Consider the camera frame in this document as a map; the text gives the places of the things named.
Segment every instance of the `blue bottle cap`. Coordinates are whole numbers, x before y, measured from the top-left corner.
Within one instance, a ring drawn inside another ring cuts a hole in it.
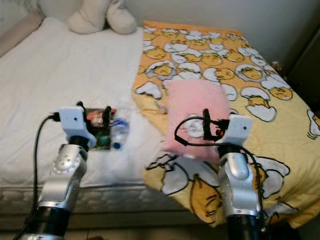
[[[121,148],[121,144],[118,143],[118,142],[115,142],[115,143],[113,144],[113,147],[114,147],[115,149],[119,149],[119,148]]]

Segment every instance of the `water bottle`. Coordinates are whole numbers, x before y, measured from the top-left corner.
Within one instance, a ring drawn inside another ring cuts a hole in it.
[[[120,149],[129,134],[129,114],[127,108],[118,108],[111,125],[111,142],[114,149]]]

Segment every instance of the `black wire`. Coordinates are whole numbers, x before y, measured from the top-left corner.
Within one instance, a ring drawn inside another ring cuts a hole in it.
[[[175,138],[182,139],[177,134],[178,130],[181,127],[182,124],[184,124],[185,122],[187,122],[189,120],[192,120],[192,119],[206,120],[204,117],[201,117],[201,116],[191,116],[191,117],[188,117],[188,118],[184,119],[175,128],[175,131],[174,131],[174,137]],[[191,143],[191,142],[188,142],[188,141],[186,141],[184,139],[182,139],[182,140],[183,140],[184,144],[189,145],[189,146],[194,146],[194,147],[229,146],[229,147],[233,147],[233,148],[237,148],[239,150],[242,150],[242,151],[244,151],[246,154],[248,154],[250,156],[250,158],[252,159],[253,165],[254,165],[254,169],[256,171],[255,178],[256,178],[256,184],[257,184],[258,203],[259,203],[259,208],[260,208],[259,212],[258,212],[258,217],[259,217],[259,219],[261,221],[263,221],[263,224],[264,224],[264,206],[263,206],[263,199],[262,199],[262,188],[261,188],[261,182],[260,182],[260,172],[259,172],[257,161],[256,161],[255,157],[253,156],[253,154],[249,150],[244,148],[243,146],[239,146],[239,145],[232,144],[232,143]]]
[[[38,168],[37,168],[37,152],[38,152],[38,142],[40,138],[40,133],[45,125],[45,123],[49,120],[52,119],[53,116],[47,116],[40,124],[38,131],[36,133],[35,137],[35,142],[34,142],[34,148],[33,148],[33,197],[32,197],[32,206],[31,206],[31,211],[27,219],[30,219],[35,211],[37,210],[37,203],[38,203]],[[24,224],[23,228],[14,236],[12,240],[18,240],[26,231],[28,224]]]

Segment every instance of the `white plush toy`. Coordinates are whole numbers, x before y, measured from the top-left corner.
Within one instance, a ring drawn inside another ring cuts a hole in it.
[[[125,7],[126,0],[83,0],[82,8],[67,21],[69,29],[79,34],[99,32],[105,25],[119,34],[130,34],[136,30],[135,18]]]

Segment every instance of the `white bedsheet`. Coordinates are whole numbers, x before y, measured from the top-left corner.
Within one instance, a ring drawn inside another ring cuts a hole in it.
[[[136,108],[131,87],[143,46],[141,28],[129,35],[112,30],[81,35],[46,18],[40,28],[0,58],[0,187],[31,187],[36,131],[49,112],[73,106],[132,108],[130,134],[121,151],[90,151],[81,186],[137,184],[156,156],[161,134]],[[62,143],[60,123],[48,122],[38,147],[42,184]]]

